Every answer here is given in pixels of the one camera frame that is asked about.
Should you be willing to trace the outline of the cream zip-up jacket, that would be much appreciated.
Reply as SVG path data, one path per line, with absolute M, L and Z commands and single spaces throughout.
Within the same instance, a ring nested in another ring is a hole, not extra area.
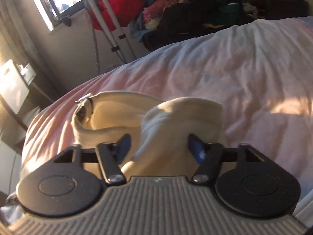
M 101 92 L 78 104 L 71 125 L 76 143 L 86 149 L 130 135 L 130 151 L 120 165 L 127 178 L 191 177 L 198 168 L 188 149 L 191 134 L 226 143 L 222 105 L 195 97 L 163 101 L 136 92 Z

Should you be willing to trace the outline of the pile of assorted clothes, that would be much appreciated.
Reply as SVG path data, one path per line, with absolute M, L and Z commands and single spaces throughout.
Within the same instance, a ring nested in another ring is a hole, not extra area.
M 152 52 L 171 43 L 250 23 L 257 18 L 257 7 L 247 0 L 224 4 L 215 0 L 185 0 L 167 7 L 154 2 L 132 21 L 130 34 Z

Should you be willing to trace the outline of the pastel pink bed sheet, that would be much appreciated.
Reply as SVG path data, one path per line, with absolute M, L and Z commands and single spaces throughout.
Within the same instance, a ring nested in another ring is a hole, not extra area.
M 222 104 L 227 142 L 250 143 L 292 173 L 301 184 L 294 214 L 312 225 L 312 17 L 234 26 L 167 45 L 88 80 L 32 121 L 21 176 L 73 144 L 75 100 L 112 90 Z

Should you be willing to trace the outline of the white back black chair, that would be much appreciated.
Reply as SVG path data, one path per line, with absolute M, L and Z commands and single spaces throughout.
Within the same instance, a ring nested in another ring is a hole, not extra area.
M 8 60 L 1 66 L 1 140 L 18 154 L 22 153 L 28 127 L 45 107 L 54 102 L 36 84 L 31 64 L 17 65 Z

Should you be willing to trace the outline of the teal curtain left of window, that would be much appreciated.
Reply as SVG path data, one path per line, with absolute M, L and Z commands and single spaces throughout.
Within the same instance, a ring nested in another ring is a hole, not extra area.
M 17 11 L 14 0 L 1 0 L 1 63 L 12 59 L 31 64 L 38 78 L 35 80 L 52 100 L 64 93 L 64 87 L 39 54 Z

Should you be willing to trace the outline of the red bag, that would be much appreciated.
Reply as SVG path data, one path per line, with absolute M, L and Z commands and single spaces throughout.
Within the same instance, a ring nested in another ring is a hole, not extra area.
M 132 19 L 135 18 L 144 7 L 144 2 L 141 0 L 108 0 L 119 25 L 124 28 L 127 27 Z M 98 5 L 101 9 L 101 15 L 108 26 L 110 31 L 114 31 L 116 29 L 107 9 L 104 7 L 104 3 L 102 0 L 98 1 Z M 91 11 L 92 24 L 95 30 L 101 30 L 101 27 L 98 23 L 95 14 Z

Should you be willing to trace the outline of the white garment steamer stand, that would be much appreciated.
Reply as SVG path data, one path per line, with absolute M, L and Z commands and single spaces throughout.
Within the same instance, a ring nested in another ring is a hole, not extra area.
M 119 60 L 123 64 L 127 64 L 128 61 L 127 61 L 125 54 L 123 53 L 122 48 L 120 47 L 118 41 L 116 40 L 112 31 L 109 29 L 108 25 L 106 24 L 106 22 L 104 20 L 104 17 L 101 14 L 103 9 L 100 8 L 98 1 L 97 0 L 83 0 L 83 1 L 84 1 L 85 9 L 89 15 L 90 21 L 92 21 L 91 14 L 94 14 L 95 18 L 97 19 L 98 25 L 100 26 L 100 30 L 102 31 L 106 40 L 108 41 L 109 45 L 111 46 L 111 51 L 117 55 L 117 57 L 119 58 Z M 121 28 L 121 26 L 118 22 L 118 19 L 114 13 L 112 7 L 109 4 L 109 1 L 108 0 L 102 0 L 102 3 L 104 6 L 104 9 L 106 9 L 108 14 L 109 14 L 109 18 L 112 20 L 113 25 L 116 27 L 116 31 L 118 33 L 119 40 L 126 41 L 126 44 L 128 45 L 128 49 L 130 50 L 133 58 L 136 60 L 137 57 L 136 57 L 136 54 L 133 50 L 133 47 L 130 44 L 128 37 L 124 33 L 123 29 Z

